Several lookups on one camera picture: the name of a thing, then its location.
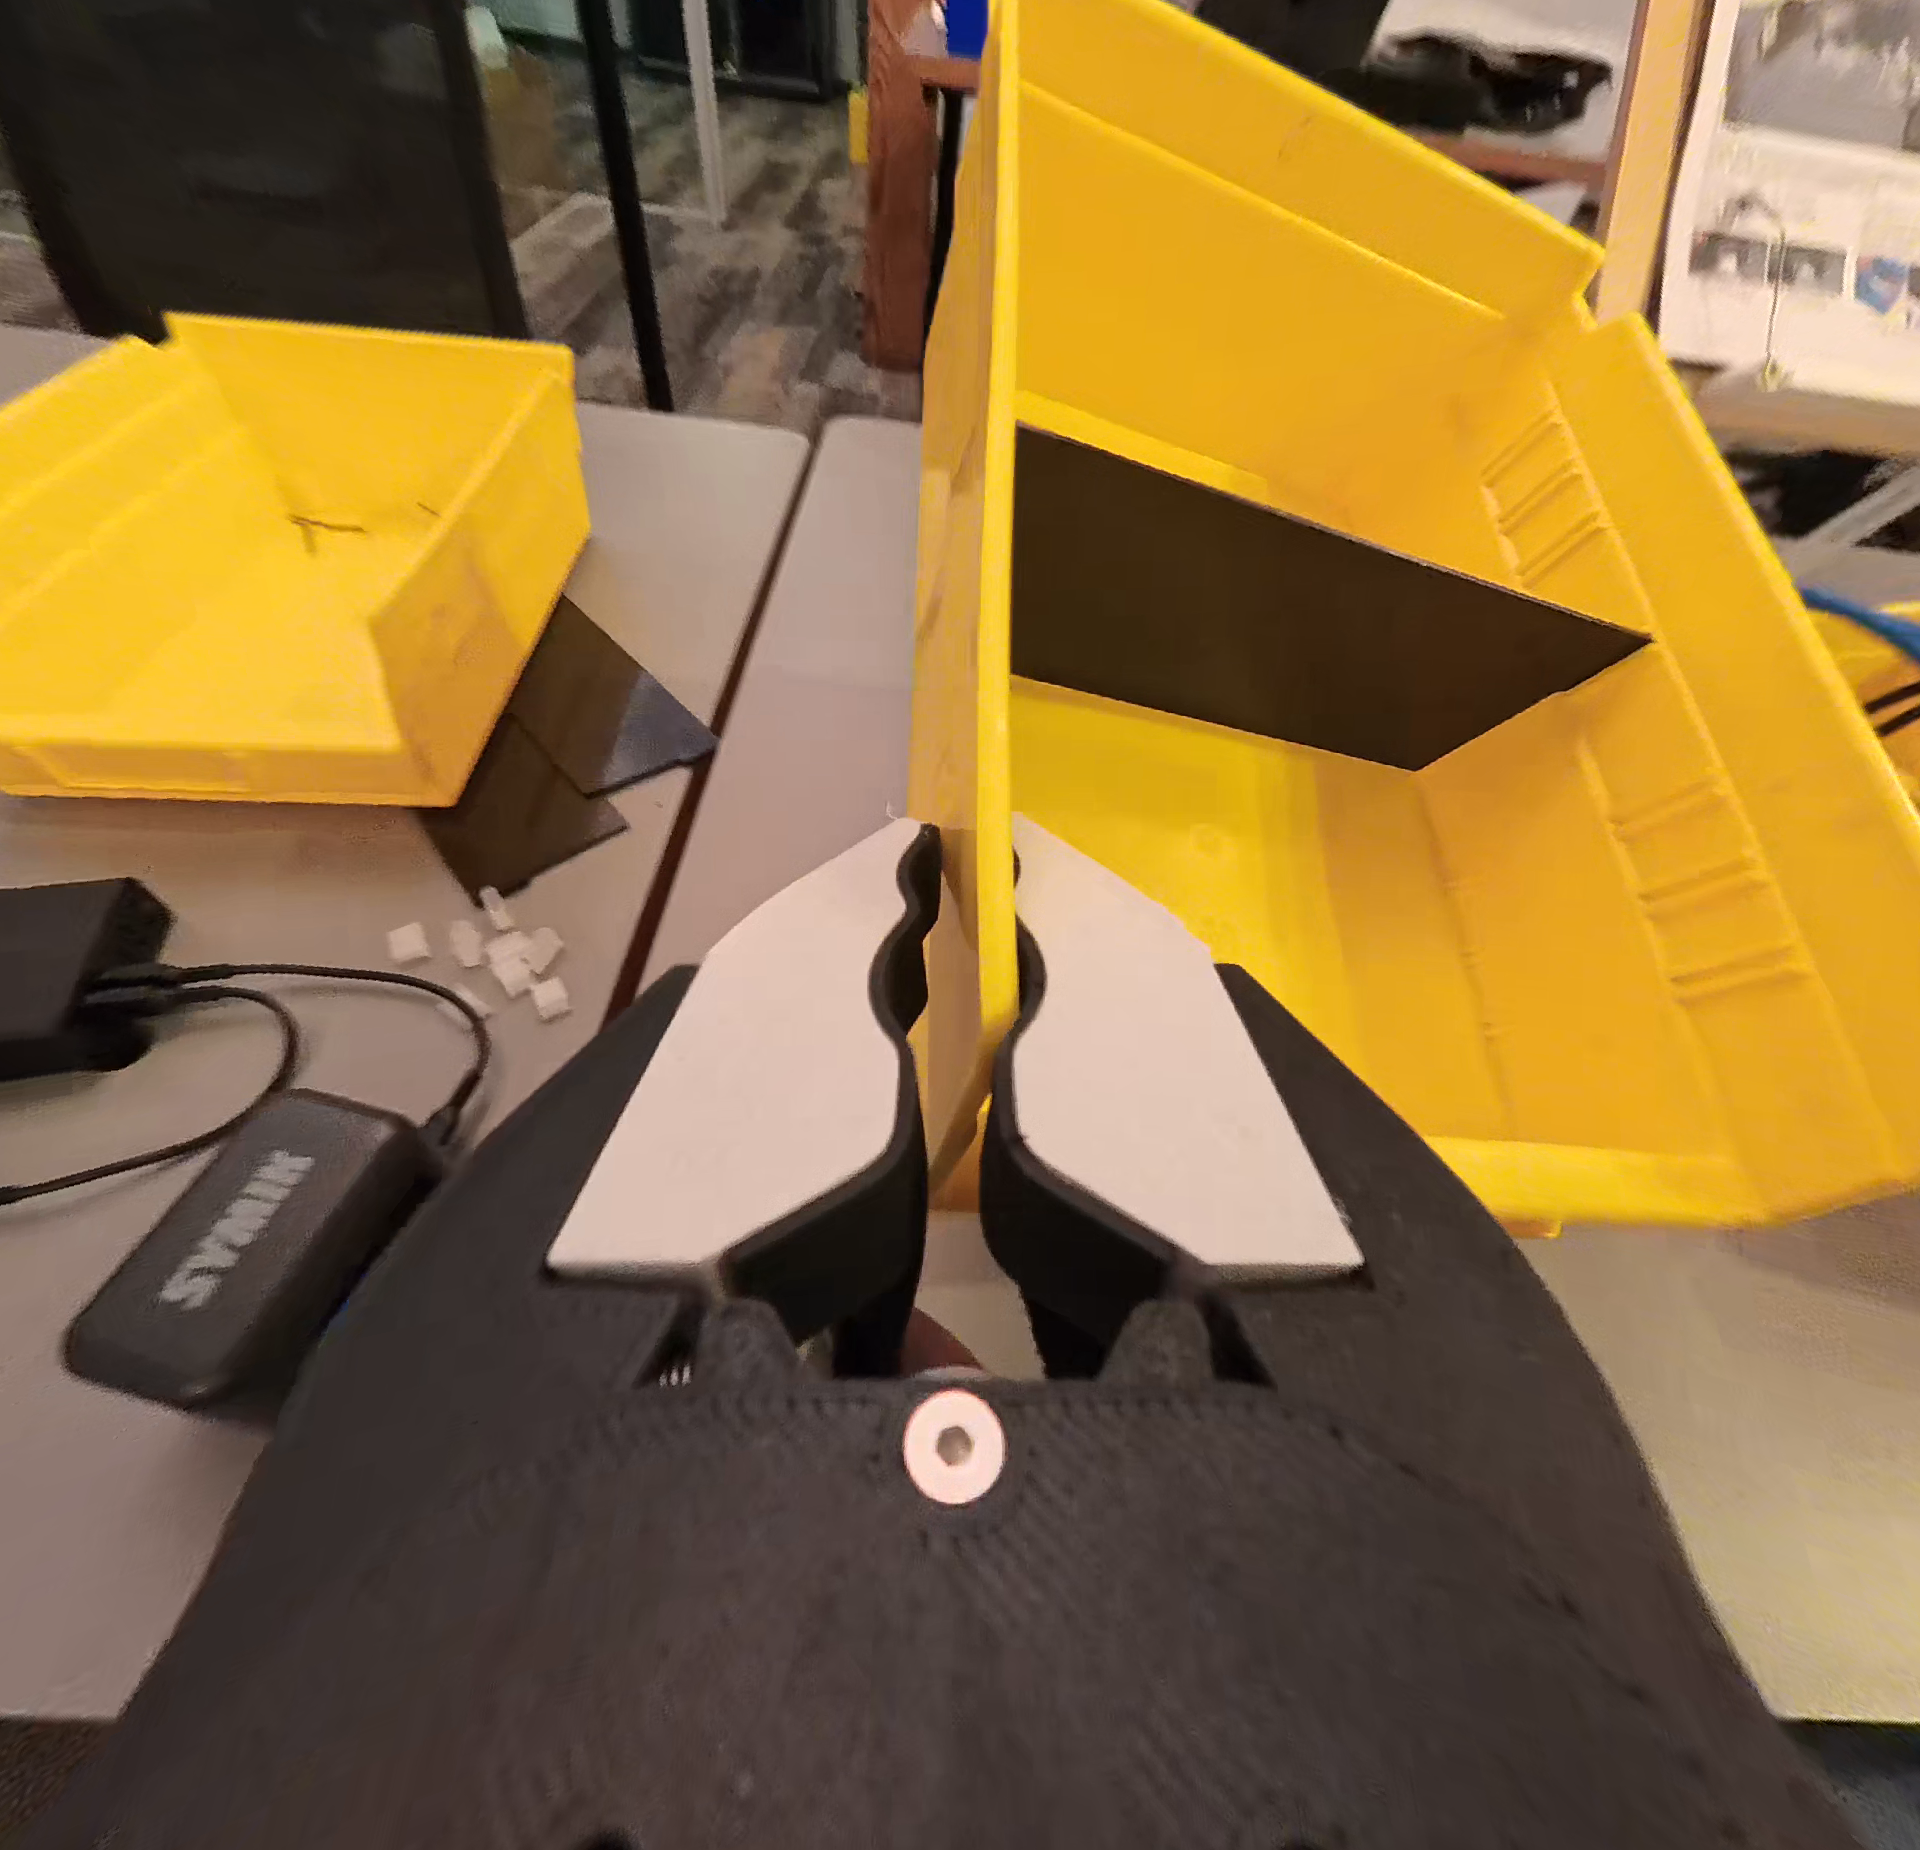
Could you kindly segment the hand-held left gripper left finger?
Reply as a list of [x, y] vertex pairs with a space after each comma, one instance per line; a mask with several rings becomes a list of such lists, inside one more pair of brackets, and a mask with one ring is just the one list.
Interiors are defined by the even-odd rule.
[[568, 1282], [758, 1302], [837, 1377], [903, 1370], [928, 1207], [910, 1032], [942, 909], [933, 824], [894, 818], [685, 974], [546, 1250]]

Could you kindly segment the pile of small white clips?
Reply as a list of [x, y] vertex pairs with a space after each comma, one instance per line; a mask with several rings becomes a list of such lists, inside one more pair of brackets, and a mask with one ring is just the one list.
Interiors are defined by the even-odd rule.
[[385, 937], [390, 966], [424, 973], [427, 983], [484, 1022], [510, 1003], [527, 1007], [539, 1022], [568, 1020], [574, 1001], [562, 974], [562, 935], [551, 927], [526, 928], [508, 896], [490, 884], [480, 888], [477, 909], [442, 927], [424, 919], [393, 927]]

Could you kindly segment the dark cloth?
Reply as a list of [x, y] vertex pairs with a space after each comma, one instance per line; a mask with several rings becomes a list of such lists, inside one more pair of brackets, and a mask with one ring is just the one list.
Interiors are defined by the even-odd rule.
[[1585, 118], [1609, 87], [1608, 60], [1418, 32], [1379, 38], [1320, 87], [1410, 134], [1548, 137]]

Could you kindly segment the black plastic divider sheet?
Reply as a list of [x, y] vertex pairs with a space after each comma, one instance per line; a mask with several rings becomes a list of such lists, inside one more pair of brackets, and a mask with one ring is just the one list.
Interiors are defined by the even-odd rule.
[[481, 893], [510, 898], [630, 827], [611, 801], [579, 790], [513, 713], [493, 726], [459, 798], [413, 817], [470, 903]]
[[1024, 425], [1012, 673], [1418, 773], [1645, 633]]
[[589, 798], [701, 766], [716, 751], [706, 724], [570, 598], [543, 628], [504, 719]]

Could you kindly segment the black adapter box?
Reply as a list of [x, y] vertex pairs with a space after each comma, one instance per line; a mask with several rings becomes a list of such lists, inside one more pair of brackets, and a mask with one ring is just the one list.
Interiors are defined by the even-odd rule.
[[130, 1068], [151, 1034], [116, 994], [174, 928], [174, 909], [134, 878], [4, 888], [3, 1082]]

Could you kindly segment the printed instruction sheet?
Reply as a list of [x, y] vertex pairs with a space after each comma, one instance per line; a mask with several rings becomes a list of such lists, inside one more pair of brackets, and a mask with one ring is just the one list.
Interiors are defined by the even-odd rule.
[[1918, 402], [1918, 0], [1709, 0], [1659, 279], [1671, 359]]

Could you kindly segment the black power bank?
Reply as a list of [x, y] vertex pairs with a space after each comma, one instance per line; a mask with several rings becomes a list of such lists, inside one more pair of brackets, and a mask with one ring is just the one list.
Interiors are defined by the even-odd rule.
[[270, 1099], [72, 1318], [63, 1370], [180, 1413], [270, 1417], [438, 1178], [409, 1118], [312, 1090]]

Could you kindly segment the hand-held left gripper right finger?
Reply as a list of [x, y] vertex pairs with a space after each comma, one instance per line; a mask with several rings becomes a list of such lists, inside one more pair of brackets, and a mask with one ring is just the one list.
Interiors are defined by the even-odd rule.
[[1053, 1380], [1147, 1303], [1354, 1281], [1364, 1254], [1237, 1007], [1162, 903], [1014, 817], [1016, 1020], [980, 1222]]

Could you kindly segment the yellow plastic storage bin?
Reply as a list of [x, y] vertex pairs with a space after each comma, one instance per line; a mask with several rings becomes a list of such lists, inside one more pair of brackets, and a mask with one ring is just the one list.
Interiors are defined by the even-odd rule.
[[1886, 790], [1918, 803], [1918, 605], [1876, 605], [1833, 588], [1801, 588], [1805, 607], [1833, 669], [1857, 727], [1852, 742], [1872, 754]]
[[169, 317], [4, 404], [4, 791], [452, 807], [586, 542], [570, 349]]
[[[1016, 1020], [1020, 813], [1510, 1223], [1915, 1193], [1918, 824], [1599, 252], [1160, 0], [991, 0], [925, 354], [908, 807], [928, 1141]], [[1404, 773], [1012, 673], [1027, 425], [1645, 633]]]

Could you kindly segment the black panel screen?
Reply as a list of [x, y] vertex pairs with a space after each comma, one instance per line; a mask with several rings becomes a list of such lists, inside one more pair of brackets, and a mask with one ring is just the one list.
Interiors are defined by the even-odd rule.
[[466, 0], [3, 0], [3, 123], [87, 334], [530, 338]]

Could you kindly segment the black metal pole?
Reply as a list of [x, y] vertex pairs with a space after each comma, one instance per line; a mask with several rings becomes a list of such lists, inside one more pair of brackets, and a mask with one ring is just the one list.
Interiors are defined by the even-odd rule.
[[611, 0], [574, 0], [589, 102], [603, 162], [611, 228], [623, 273], [623, 294], [632, 328], [632, 349], [649, 410], [675, 411], [665, 335], [654, 287], [651, 249], [632, 160], [632, 125], [623, 87], [620, 49]]

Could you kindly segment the wooden post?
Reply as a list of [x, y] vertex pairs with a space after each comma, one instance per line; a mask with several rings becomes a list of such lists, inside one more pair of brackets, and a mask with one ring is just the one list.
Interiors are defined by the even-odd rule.
[[883, 371], [915, 371], [925, 352], [939, 118], [905, 51], [935, 0], [867, 0], [862, 354]]

